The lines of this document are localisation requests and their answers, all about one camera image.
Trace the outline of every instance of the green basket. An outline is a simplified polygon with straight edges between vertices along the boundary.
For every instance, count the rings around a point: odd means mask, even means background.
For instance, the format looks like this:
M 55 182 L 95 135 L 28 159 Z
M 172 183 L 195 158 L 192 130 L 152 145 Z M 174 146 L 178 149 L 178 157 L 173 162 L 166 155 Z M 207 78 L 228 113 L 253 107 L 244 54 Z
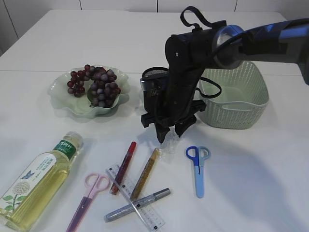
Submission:
M 244 61 L 233 70 L 206 69 L 202 75 L 222 87 L 219 97 L 205 99 L 205 112 L 200 119 L 213 127 L 225 129 L 248 129 L 262 115 L 269 96 L 266 84 L 256 65 Z M 215 94 L 218 88 L 199 81 L 200 89 L 207 95 Z

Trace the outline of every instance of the pink scissors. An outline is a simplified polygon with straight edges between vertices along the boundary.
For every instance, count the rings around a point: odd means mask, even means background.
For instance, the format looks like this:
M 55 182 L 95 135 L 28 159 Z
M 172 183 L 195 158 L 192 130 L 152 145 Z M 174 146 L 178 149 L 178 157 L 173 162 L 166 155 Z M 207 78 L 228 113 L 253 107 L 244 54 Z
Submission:
M 89 179 L 92 177 L 95 177 L 96 180 L 94 181 L 93 184 L 90 184 Z M 106 179 L 107 182 L 105 182 L 104 184 L 102 184 L 103 186 L 101 186 L 101 182 L 103 179 Z M 74 232 L 77 229 L 78 225 L 85 216 L 89 206 L 91 205 L 92 200 L 99 192 L 102 192 L 108 188 L 108 186 L 110 185 L 110 179 L 103 174 L 91 173 L 86 177 L 85 185 L 87 191 L 67 228 L 67 232 Z

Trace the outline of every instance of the silver glitter pen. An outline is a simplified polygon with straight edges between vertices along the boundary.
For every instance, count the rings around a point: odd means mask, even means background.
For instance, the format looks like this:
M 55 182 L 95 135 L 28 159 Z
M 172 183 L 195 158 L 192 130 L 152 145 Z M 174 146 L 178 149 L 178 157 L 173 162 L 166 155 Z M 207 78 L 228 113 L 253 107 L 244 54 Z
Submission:
M 151 194 L 147 197 L 141 198 L 138 201 L 133 202 L 133 204 L 137 209 L 140 209 L 168 195 L 170 195 L 170 190 L 169 188 L 166 188 L 164 190 Z M 132 205 L 128 204 L 120 209 L 117 209 L 105 215 L 104 220 L 105 222 L 115 221 L 116 219 L 121 218 L 125 215 L 128 215 L 132 212 L 134 212 L 134 209 Z

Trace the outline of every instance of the red marker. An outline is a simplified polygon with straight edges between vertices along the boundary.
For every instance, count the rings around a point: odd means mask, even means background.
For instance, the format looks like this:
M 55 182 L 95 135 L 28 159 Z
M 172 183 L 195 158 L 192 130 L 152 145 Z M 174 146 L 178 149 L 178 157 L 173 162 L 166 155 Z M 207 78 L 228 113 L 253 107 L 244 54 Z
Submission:
M 129 163 L 131 161 L 131 158 L 133 156 L 133 152 L 135 150 L 135 147 L 136 147 L 136 142 L 132 142 L 130 147 L 129 147 L 129 150 L 127 151 L 126 153 L 126 156 L 124 158 L 124 161 L 122 161 L 122 164 L 121 164 L 121 167 L 119 168 L 119 171 L 117 173 L 117 176 L 115 178 L 115 181 L 120 185 L 121 184 L 121 181 L 122 179 L 124 178 L 125 176 L 125 173 L 126 173 L 126 170 L 129 166 Z M 110 193 L 112 195 L 116 195 L 118 192 L 118 188 L 117 186 L 115 185 L 115 183 L 113 183 L 112 185 L 112 188 L 110 190 Z

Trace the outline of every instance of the ruler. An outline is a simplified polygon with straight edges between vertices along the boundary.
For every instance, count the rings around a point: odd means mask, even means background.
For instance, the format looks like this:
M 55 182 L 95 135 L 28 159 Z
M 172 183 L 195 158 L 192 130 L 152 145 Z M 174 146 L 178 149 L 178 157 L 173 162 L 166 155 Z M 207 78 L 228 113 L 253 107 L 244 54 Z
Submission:
M 133 205 L 132 201 L 130 201 L 130 196 L 133 192 L 135 185 L 133 184 L 133 182 L 127 176 L 124 177 L 124 179 L 123 179 L 123 181 L 120 185 L 118 183 L 116 183 L 115 178 L 117 176 L 118 171 L 119 171 L 119 165 L 117 165 L 117 164 L 109 167 L 106 170 L 110 179 L 116 184 L 119 191 L 122 193 L 124 198 L 129 202 L 129 204 L 132 205 L 132 207 L 134 208 L 134 210 L 136 211 L 137 215 L 140 217 L 142 222 L 145 224 L 147 229 L 150 232 L 158 231 L 159 228 L 161 228 L 165 224 L 165 222 L 154 211 L 154 209 L 150 205 L 143 207 L 142 209 L 137 209 Z

